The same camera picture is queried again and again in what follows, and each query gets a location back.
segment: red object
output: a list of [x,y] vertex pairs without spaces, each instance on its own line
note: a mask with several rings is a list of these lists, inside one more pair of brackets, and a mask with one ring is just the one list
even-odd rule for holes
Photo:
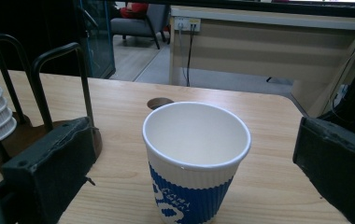
[[148,11],[148,7],[149,4],[147,3],[132,3],[132,10],[122,7],[120,13],[126,19],[143,19]]

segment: cable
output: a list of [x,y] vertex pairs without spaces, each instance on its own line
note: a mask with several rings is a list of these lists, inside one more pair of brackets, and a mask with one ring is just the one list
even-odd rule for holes
[[[347,66],[348,66],[349,62],[352,60],[352,58],[353,58],[354,56],[355,56],[355,51],[352,52],[351,55],[349,56],[349,58],[345,61],[345,63],[344,63],[344,69],[343,69],[343,71],[341,71],[341,74],[344,74],[344,73],[346,72]],[[334,77],[333,80],[332,80],[332,83],[334,83],[335,81],[338,81],[338,79],[340,79],[340,78],[341,78],[341,76],[340,76],[340,77],[338,77],[338,76]],[[332,86],[329,87],[328,103],[331,104],[331,106],[332,106],[331,112],[332,112],[338,119],[344,121],[345,123],[348,123],[348,124],[354,123],[355,120],[349,121],[349,120],[343,119],[343,118],[341,118],[340,116],[338,116],[337,113],[335,112],[335,110],[334,110],[334,100],[335,100],[336,96],[335,96],[334,99],[332,100],[333,91],[334,91],[334,90],[332,89]]]
[[190,87],[190,60],[192,57],[192,41],[194,40],[194,31],[196,24],[191,24],[190,27],[190,49],[189,49],[189,60],[187,61],[187,86]]
[[181,72],[183,73],[183,76],[186,79],[186,86],[187,86],[189,84],[189,80],[186,77],[186,74],[185,74],[185,71],[184,71],[184,64],[183,64],[184,53],[183,53],[183,44],[181,42],[181,30],[182,29],[183,29],[183,24],[179,23],[178,24],[178,37],[179,37],[179,42],[180,42]]

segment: white cup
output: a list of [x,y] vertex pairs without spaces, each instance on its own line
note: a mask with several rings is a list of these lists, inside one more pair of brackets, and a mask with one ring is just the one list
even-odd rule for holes
[[162,220],[211,222],[249,152],[245,123],[214,105],[172,103],[147,116],[143,138]]

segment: cup rim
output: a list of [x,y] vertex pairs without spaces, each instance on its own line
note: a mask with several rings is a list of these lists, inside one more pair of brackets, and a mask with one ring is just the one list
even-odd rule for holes
[[7,123],[9,123],[11,119],[13,119],[12,110],[10,108],[7,108],[7,111],[8,111],[8,119],[6,119],[0,123],[0,129],[3,128],[3,126],[5,126]]
[[12,122],[11,127],[6,133],[0,136],[0,141],[3,141],[5,138],[9,137],[9,135],[12,134],[17,127],[17,121],[13,117],[9,118],[5,125],[7,125],[8,122]]
[[[149,122],[149,119],[155,113],[157,113],[157,111],[164,110],[167,107],[176,106],[176,105],[205,105],[205,106],[209,106],[209,107],[213,107],[215,109],[218,109],[218,110],[232,116],[234,119],[236,119],[241,124],[242,128],[245,131],[246,137],[248,139],[247,143],[244,145],[244,149],[242,150],[242,152],[228,161],[215,163],[215,164],[192,164],[192,163],[188,163],[188,162],[184,162],[184,161],[178,161],[178,160],[175,160],[175,159],[170,158],[168,156],[165,156],[149,141],[149,139],[146,135],[146,127],[147,127],[147,123]],[[201,103],[201,102],[176,102],[176,103],[172,103],[169,105],[163,105],[163,106],[153,110],[150,114],[148,114],[148,116],[146,117],[146,119],[143,123],[142,136],[143,136],[143,139],[144,139],[146,145],[151,149],[152,152],[154,152],[154,154],[159,159],[166,161],[166,162],[173,163],[176,166],[181,167],[182,169],[187,169],[187,170],[215,171],[215,170],[225,169],[226,167],[236,166],[237,164],[239,164],[239,162],[241,162],[248,155],[249,150],[250,150],[250,146],[251,146],[250,132],[249,132],[247,125],[244,123],[244,121],[242,121],[242,119],[240,119],[237,115],[235,115],[234,113],[230,112],[227,109],[221,108],[216,105]]]

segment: gray armchair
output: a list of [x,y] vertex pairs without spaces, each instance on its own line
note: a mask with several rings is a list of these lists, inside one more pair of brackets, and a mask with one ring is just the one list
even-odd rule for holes
[[163,42],[165,42],[163,28],[167,27],[169,34],[171,33],[169,30],[169,10],[170,6],[168,5],[149,4],[144,20],[113,19],[110,21],[111,35],[122,35],[124,39],[127,35],[153,37],[159,49],[160,44],[158,43],[156,34],[160,32]]

